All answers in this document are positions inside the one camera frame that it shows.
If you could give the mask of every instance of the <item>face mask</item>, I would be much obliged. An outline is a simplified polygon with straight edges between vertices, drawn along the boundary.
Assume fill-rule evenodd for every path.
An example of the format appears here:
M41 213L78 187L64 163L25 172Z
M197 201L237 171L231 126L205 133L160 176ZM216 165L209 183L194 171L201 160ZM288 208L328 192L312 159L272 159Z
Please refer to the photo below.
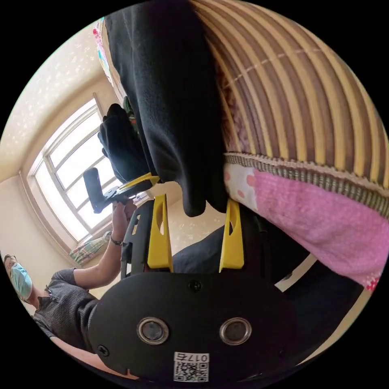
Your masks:
M16 263L12 266L11 282L20 297L24 300L27 300L30 297L32 292L32 281L22 265Z

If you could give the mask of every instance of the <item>window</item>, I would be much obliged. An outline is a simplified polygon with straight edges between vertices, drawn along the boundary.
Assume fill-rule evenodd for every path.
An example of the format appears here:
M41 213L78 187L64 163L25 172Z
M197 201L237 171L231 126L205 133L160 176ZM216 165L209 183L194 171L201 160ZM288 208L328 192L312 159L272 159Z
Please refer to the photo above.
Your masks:
M73 114L49 140L38 158L32 178L55 217L76 242L92 237L110 223L112 207L93 212L83 173L96 167L103 192L121 182L102 153L97 137L101 124L96 101L92 99ZM143 199L141 193L137 198Z

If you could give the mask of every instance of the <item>polka dot fabric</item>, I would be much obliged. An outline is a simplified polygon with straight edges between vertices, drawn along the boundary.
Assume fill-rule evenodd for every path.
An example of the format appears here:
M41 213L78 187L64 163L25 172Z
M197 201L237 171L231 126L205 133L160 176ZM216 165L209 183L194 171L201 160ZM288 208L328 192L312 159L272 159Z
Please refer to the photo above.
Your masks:
M281 228L332 271L375 289L389 254L389 223L377 212L251 167L226 164L224 181L231 198Z

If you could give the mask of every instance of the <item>yellow clip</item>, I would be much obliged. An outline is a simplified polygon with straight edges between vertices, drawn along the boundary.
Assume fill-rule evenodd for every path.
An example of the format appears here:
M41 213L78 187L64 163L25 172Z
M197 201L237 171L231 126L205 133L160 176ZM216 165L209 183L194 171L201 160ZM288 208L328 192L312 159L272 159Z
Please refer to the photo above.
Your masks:
M150 269L169 268L170 272L173 273L165 194L156 196L154 200L147 265Z
M239 204L232 199L228 199L219 273L223 269L241 269L243 265L243 236Z
M151 173L144 174L138 178L135 178L134 180L127 182L123 184L122 186L119 186L116 190L117 193L120 193L128 188L131 188L132 186L139 184L140 182L150 180L152 185L154 186L158 181L159 177L157 175L151 175Z

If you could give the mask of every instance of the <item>sticker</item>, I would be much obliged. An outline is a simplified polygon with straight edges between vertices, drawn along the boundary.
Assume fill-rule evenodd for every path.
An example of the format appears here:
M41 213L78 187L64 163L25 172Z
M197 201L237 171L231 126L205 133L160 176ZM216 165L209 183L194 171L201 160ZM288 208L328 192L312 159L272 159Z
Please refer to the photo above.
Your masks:
M178 382L208 382L209 354L174 353L174 379Z

